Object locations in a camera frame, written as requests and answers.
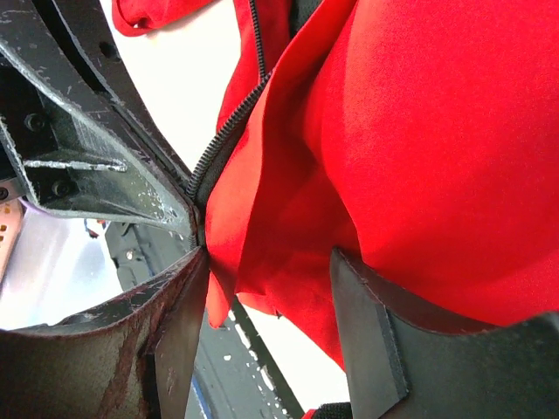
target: bolt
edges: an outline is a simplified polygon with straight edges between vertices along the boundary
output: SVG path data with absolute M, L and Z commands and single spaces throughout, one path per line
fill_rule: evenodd
M 52 193 L 58 198 L 68 195 L 72 192 L 72 184 L 66 181 L 56 181 L 52 184 Z
M 40 113 L 30 113 L 25 117 L 24 123 L 27 129 L 39 133 L 46 127 L 46 118 Z

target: white surface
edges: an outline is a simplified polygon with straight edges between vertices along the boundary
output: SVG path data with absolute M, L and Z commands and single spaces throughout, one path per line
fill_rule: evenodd
M 101 0 L 109 17 L 111 0 Z M 161 31 L 123 37 L 111 24 L 130 78 L 155 124 L 190 170 L 216 133 L 217 114 L 240 56 L 232 0 Z
M 293 323 L 245 309 L 303 410 L 349 401 L 344 372 Z
M 107 243 L 84 220 L 28 211 L 0 289 L 0 328 L 53 325 L 121 292 Z
M 110 21 L 111 0 L 101 2 Z M 216 132 L 225 88 L 240 56 L 232 0 L 217 1 L 147 36 L 113 32 L 155 124 L 193 169 Z M 248 312 L 304 410 L 349 400 L 343 371 L 304 333 L 286 319 Z

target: red fabric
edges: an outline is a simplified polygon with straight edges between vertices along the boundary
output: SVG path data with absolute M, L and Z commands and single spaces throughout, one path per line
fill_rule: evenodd
M 253 294 L 341 365 L 333 245 L 475 319 L 559 309 L 559 3 L 323 0 L 285 50 L 288 1 L 257 3 L 275 70 L 208 204 L 212 323 Z M 257 81 L 236 7 L 220 120 Z
M 114 27 L 137 37 L 189 15 L 212 0 L 113 0 Z

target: zipper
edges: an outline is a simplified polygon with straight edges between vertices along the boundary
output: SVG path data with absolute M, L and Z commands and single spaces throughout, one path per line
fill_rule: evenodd
M 186 196 L 194 203 L 196 202 L 198 190 L 200 190 L 204 178 L 210 170 L 211 164 L 214 162 L 227 141 L 230 140 L 232 134 L 239 127 L 239 124 L 243 123 L 250 115 L 252 109 L 256 105 L 256 102 L 258 102 L 260 95 L 264 92 L 268 80 L 272 76 L 272 72 L 266 73 L 264 45 L 262 42 L 262 34 L 260 32 L 259 14 L 256 8 L 256 0 L 249 0 L 249 4 L 251 9 L 252 26 L 254 27 L 254 38 L 256 40 L 260 82 L 241 101 L 229 118 L 227 118 L 227 121 L 223 124 L 223 126 L 219 128 L 216 135 L 211 139 L 208 147 L 204 150 L 196 167 L 192 171 L 185 193 Z
M 260 32 L 259 11 L 256 8 L 256 0 L 249 0 L 251 7 L 252 27 L 254 28 L 254 39 L 256 40 L 256 57 L 259 62 L 260 80 L 266 76 L 266 59 L 264 57 L 264 43 L 262 42 L 262 33 Z

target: black strap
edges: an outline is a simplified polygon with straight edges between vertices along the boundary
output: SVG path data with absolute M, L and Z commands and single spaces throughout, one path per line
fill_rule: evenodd
M 303 27 L 314 13 L 321 0 L 293 0 L 289 13 L 289 32 L 291 38 Z
M 313 414 L 313 419 L 351 419 L 349 402 L 323 404 Z

